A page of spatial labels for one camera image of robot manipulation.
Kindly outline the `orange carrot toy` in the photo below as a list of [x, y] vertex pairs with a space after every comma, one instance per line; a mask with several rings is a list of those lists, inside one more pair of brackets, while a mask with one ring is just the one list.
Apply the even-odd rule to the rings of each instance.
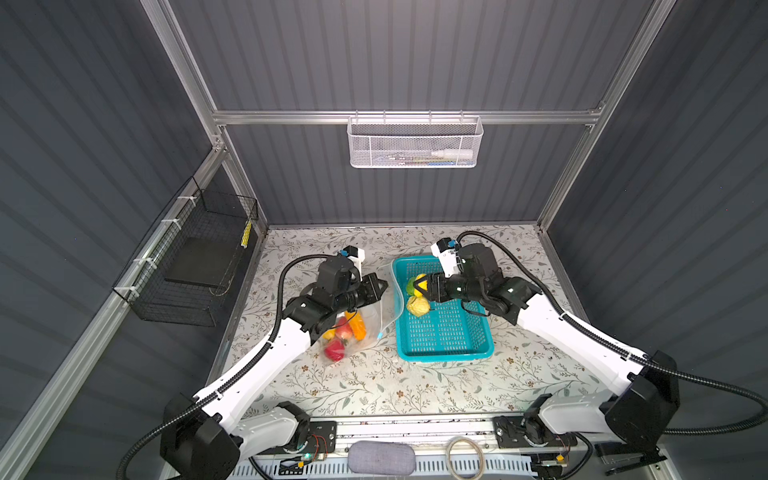
[[354, 332], [355, 339], [358, 342], [364, 340], [367, 335], [367, 328], [362, 314], [359, 311], [346, 312], [345, 316]]

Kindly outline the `teal plastic basket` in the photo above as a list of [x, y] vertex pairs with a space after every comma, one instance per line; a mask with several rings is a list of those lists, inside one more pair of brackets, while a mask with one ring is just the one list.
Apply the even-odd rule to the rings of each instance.
[[478, 303], [466, 308], [458, 300], [430, 304], [422, 316], [413, 315], [406, 303], [406, 283], [442, 267], [432, 256], [396, 258], [391, 263], [394, 279], [394, 325], [399, 356], [408, 362], [465, 362], [486, 359], [494, 352], [489, 318]]

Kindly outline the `clear zip top bag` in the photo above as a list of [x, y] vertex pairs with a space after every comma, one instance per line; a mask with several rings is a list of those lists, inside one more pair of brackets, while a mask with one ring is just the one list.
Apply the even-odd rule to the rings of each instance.
[[382, 266], [375, 273], [388, 286], [380, 301], [373, 305], [346, 311], [336, 317], [333, 327], [318, 341], [319, 358], [324, 366], [335, 365], [354, 355], [378, 346], [392, 329], [396, 313], [395, 287], [391, 268]]

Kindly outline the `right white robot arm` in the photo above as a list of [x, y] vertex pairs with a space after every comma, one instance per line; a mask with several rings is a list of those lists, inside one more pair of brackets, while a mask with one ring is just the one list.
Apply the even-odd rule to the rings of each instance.
[[491, 248], [442, 238], [431, 252], [442, 270], [414, 281], [415, 291], [435, 303], [476, 302], [566, 353], [603, 385], [602, 391], [580, 397], [540, 395], [521, 422], [531, 445], [543, 446], [561, 435], [602, 433], [640, 451], [656, 447], [680, 404], [674, 378], [644, 366], [648, 357], [641, 350], [564, 310], [532, 275], [505, 275]]

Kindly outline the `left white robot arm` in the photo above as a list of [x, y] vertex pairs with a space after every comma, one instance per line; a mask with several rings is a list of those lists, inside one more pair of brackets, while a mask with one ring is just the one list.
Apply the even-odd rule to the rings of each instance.
[[277, 301], [273, 329], [256, 347], [193, 397], [167, 404], [160, 455], [179, 478], [226, 479], [244, 459], [306, 443], [310, 417], [290, 402], [250, 419], [244, 415], [286, 366], [337, 326], [340, 315], [378, 303], [388, 287], [376, 274], [361, 273], [365, 253], [358, 247], [317, 258], [316, 281], [299, 296]]

